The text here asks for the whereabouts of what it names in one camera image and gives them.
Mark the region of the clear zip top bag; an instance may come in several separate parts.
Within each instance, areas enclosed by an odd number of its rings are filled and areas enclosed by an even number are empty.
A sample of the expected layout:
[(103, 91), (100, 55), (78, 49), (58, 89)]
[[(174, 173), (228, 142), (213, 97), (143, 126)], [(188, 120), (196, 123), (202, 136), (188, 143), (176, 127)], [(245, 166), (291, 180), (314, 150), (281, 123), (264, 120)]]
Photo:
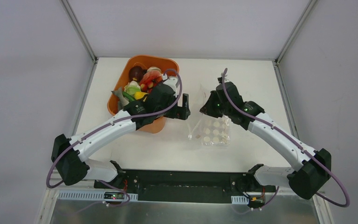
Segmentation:
[(199, 85), (196, 94), (189, 98), (190, 116), (186, 120), (189, 140), (197, 141), (203, 146), (226, 146), (230, 139), (230, 120), (223, 116), (214, 118), (200, 112), (209, 97), (204, 86)]

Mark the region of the yellow toy corn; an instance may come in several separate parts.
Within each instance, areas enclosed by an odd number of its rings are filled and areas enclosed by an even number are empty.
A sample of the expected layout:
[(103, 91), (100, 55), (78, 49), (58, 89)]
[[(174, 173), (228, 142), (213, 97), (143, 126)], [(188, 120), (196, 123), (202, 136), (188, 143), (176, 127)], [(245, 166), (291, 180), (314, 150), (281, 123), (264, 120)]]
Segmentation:
[(137, 91), (134, 93), (134, 98), (136, 100), (140, 100), (143, 99), (144, 97), (147, 97), (149, 94), (147, 92), (142, 92), (142, 91)]

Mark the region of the white toy cauliflower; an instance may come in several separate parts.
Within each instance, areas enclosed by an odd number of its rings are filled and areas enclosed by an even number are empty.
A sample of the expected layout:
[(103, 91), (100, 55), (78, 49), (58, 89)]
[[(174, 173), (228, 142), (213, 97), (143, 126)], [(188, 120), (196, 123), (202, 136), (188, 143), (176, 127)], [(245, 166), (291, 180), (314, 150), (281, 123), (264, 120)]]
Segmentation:
[(141, 92), (141, 87), (138, 82), (131, 81), (124, 87), (124, 92), (133, 96), (136, 92)]

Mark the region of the grey toy fish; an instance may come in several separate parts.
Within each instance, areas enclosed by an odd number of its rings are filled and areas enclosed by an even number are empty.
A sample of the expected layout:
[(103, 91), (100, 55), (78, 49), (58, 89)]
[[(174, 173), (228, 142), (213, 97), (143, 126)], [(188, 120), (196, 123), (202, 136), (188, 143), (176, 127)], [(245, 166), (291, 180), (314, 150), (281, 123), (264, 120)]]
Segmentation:
[(115, 95), (118, 99), (118, 109), (123, 109), (126, 105), (129, 104), (129, 100), (124, 96), (122, 88), (120, 87), (118, 90), (111, 91), (113, 95)]

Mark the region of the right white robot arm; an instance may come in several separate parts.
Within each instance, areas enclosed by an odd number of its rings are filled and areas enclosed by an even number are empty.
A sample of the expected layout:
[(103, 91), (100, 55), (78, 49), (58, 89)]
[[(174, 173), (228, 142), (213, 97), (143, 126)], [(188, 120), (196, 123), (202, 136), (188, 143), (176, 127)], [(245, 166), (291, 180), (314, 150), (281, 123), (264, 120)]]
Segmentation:
[(243, 101), (232, 82), (223, 82), (221, 77), (218, 82), (200, 112), (214, 118), (230, 118), (234, 124), (268, 143), (290, 165), (253, 166), (246, 173), (248, 189), (258, 191), (267, 185), (286, 187), (303, 199), (311, 199), (330, 179), (326, 169), (331, 169), (331, 154), (324, 148), (316, 150), (281, 129), (257, 103)]

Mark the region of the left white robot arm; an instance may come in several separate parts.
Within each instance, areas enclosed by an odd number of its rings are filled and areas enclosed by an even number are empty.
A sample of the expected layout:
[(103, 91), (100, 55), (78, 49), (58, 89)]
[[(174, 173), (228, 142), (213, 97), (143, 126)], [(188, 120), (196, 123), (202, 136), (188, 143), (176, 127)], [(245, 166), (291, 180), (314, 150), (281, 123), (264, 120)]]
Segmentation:
[(52, 167), (46, 184), (55, 188), (61, 184), (74, 185), (84, 179), (106, 182), (111, 188), (123, 185), (124, 177), (113, 162), (90, 159), (96, 151), (155, 120), (166, 117), (186, 120), (190, 115), (188, 94), (182, 93), (181, 78), (170, 76), (157, 84), (147, 96), (129, 102), (101, 125), (82, 134), (58, 135), (52, 149)]

